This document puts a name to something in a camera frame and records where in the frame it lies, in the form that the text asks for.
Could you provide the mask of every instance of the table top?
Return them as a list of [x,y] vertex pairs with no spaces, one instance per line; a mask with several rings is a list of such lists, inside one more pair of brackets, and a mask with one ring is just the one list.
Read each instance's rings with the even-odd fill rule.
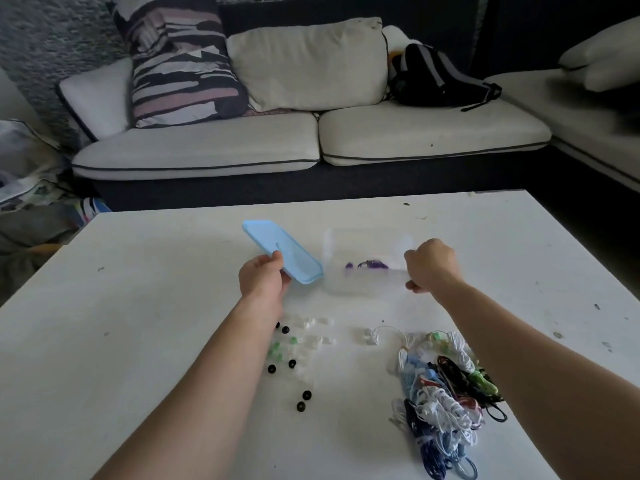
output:
[[[100,214],[0,310],[4,479],[87,479],[100,468],[239,298],[237,271],[259,253],[245,219],[273,220],[318,258],[329,228],[439,237],[471,284],[640,385],[640,303],[523,191]],[[388,421],[401,397],[386,372],[399,340],[368,346],[363,330],[453,330],[444,309],[428,295],[336,296],[316,282],[295,283],[285,311],[332,318],[294,333],[337,344],[305,352],[314,396],[304,413],[295,406],[307,387],[286,366],[265,372],[230,478],[427,478]],[[507,423],[488,419],[468,450],[481,478],[556,478],[505,411]]]

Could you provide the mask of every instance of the plastic lid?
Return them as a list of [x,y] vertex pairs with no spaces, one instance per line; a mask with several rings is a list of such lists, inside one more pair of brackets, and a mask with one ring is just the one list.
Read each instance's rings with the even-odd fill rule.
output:
[[277,224],[271,221],[245,221],[242,227],[269,256],[274,251],[282,252],[283,270],[296,281],[308,285],[323,275],[320,262]]

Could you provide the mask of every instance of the brick-patterned wall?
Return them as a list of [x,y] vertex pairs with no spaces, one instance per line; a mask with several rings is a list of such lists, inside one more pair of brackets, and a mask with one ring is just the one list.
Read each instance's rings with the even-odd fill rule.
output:
[[[43,122],[67,143],[73,143],[74,135],[55,84],[126,55],[105,1],[0,0],[0,66]],[[245,1],[267,0],[218,0]]]

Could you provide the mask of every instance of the backpack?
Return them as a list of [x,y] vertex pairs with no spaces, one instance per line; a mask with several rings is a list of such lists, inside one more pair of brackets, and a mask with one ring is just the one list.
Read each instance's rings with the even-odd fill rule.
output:
[[389,88],[400,104],[467,106],[462,111],[498,99],[502,92],[498,84],[462,74],[442,52],[418,43],[391,59]]

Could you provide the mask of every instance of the pile of cords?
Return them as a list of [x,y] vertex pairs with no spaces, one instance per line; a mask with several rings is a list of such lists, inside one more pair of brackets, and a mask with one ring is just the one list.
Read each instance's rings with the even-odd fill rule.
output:
[[[504,398],[484,369],[476,367],[465,352],[460,332],[427,334],[415,353],[410,353],[417,334],[395,330],[403,335],[404,345],[391,371],[400,377],[405,399],[393,402],[392,421],[413,434],[431,478],[444,480],[447,471],[453,470],[463,480],[476,480],[477,468],[466,456],[466,448],[477,442],[476,430],[484,424],[482,409],[498,422],[507,421],[507,415],[496,406]],[[438,346],[457,363],[444,355],[438,355],[436,364],[423,362],[425,345],[427,349]],[[502,417],[493,416],[489,408],[500,411]],[[463,468],[463,460],[470,471]]]

